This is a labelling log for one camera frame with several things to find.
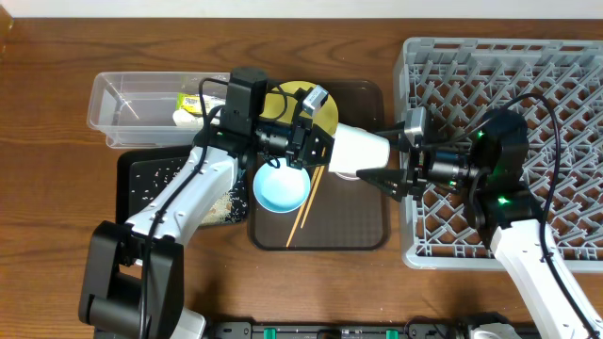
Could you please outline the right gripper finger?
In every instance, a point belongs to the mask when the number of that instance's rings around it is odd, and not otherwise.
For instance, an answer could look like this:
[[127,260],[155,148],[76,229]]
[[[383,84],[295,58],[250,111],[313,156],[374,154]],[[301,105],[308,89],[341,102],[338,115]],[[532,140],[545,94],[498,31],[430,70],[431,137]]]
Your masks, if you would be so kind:
[[391,146],[401,146],[406,139],[404,134],[405,122],[397,122],[393,127],[385,128],[375,132],[379,137],[385,137]]
[[401,202],[408,195],[406,171],[404,169],[360,169],[356,176],[375,186],[383,194],[396,202]]

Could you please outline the white green cup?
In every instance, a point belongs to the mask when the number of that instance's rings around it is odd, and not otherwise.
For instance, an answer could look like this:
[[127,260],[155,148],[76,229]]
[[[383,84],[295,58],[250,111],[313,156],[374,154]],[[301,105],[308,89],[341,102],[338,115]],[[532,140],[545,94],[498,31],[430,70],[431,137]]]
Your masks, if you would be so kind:
[[387,138],[339,123],[328,171],[354,175],[357,170],[380,169],[387,166],[389,156]]

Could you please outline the yellow round plate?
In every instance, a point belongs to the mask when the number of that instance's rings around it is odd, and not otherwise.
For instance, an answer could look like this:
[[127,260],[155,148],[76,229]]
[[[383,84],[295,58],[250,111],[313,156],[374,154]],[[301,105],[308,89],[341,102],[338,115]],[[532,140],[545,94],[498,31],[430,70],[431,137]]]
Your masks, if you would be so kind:
[[[280,87],[285,93],[294,94],[297,89],[310,89],[315,85],[315,83],[307,81],[289,81],[284,82]],[[294,98],[288,97],[287,111],[278,122],[290,124],[296,104],[297,101]],[[283,112],[284,108],[285,101],[281,94],[268,93],[265,98],[264,111],[260,117],[264,119],[273,119],[278,117]],[[335,135],[338,125],[338,108],[332,95],[329,95],[327,102],[320,109],[318,115],[313,118],[313,123],[326,131],[330,136],[333,137]]]

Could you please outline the light blue bowl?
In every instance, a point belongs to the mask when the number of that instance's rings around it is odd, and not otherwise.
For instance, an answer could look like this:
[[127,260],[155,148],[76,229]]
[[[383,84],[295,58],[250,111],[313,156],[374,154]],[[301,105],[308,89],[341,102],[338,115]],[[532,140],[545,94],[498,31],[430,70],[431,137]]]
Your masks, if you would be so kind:
[[272,213],[289,213],[298,209],[309,197],[310,176],[306,169],[294,169],[286,159],[278,159],[279,167],[262,165],[253,177],[256,201]]

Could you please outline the green yellow snack wrapper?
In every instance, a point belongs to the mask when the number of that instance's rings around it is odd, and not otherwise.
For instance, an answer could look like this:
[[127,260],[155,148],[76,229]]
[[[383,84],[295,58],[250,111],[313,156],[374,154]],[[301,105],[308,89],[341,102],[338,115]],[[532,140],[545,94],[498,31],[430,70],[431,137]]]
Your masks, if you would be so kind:
[[223,98],[203,95],[201,100],[198,94],[185,94],[179,93],[176,100],[176,109],[185,109],[191,114],[201,115],[203,113],[201,104],[204,104],[206,113],[209,113],[214,107],[224,105],[225,100]]

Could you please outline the white tissue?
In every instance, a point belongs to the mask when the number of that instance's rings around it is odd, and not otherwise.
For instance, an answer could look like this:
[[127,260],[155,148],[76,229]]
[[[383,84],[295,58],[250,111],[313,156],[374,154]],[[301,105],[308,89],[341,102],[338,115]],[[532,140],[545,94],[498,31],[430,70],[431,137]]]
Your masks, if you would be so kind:
[[[212,125],[218,125],[220,123],[220,111],[213,116],[207,114],[207,118]],[[172,120],[178,127],[204,126],[204,117],[202,115],[191,114],[185,109],[178,109],[174,111],[172,114]]]

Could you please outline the rice and nuts food waste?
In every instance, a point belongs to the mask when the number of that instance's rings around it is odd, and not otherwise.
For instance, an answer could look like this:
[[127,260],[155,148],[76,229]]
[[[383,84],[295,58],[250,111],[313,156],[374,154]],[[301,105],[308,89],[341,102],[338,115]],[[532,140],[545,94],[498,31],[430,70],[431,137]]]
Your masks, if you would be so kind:
[[[119,169],[116,220],[124,223],[152,202],[178,174],[185,161],[184,157],[140,160]],[[210,208],[202,226],[239,223],[248,212],[249,194],[243,177]]]

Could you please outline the pink white bowl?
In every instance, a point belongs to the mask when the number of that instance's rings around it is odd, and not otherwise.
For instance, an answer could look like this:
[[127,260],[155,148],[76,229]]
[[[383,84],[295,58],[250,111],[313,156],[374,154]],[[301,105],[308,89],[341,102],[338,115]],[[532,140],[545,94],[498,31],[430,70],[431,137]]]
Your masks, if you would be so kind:
[[359,173],[364,173],[367,171],[367,169],[350,170],[350,169],[329,168],[328,171],[330,173],[333,173],[335,176],[339,177],[342,180],[359,181],[361,179],[361,177],[359,176]]

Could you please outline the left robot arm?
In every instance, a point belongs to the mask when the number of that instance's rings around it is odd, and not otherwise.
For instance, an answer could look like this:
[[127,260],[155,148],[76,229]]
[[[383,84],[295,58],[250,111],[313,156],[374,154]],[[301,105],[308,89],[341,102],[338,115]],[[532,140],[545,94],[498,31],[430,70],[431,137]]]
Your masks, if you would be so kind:
[[320,85],[293,92],[261,69],[239,67],[221,82],[225,102],[201,109],[204,125],[187,162],[126,222],[92,233],[78,318],[121,338],[201,338],[207,320],[184,305],[185,246],[214,203],[257,156],[303,170],[332,157],[334,135],[316,122],[330,94]]

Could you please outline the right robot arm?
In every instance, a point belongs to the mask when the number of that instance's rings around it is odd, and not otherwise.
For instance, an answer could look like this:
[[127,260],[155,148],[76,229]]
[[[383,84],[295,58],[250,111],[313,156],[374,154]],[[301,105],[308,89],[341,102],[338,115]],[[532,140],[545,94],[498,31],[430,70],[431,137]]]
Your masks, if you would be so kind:
[[544,338],[599,338],[602,318],[556,246],[547,215],[522,179],[528,126],[508,108],[488,112],[469,152],[404,133],[402,169],[360,169],[357,176],[396,201],[427,185],[461,195],[465,219],[513,280]]

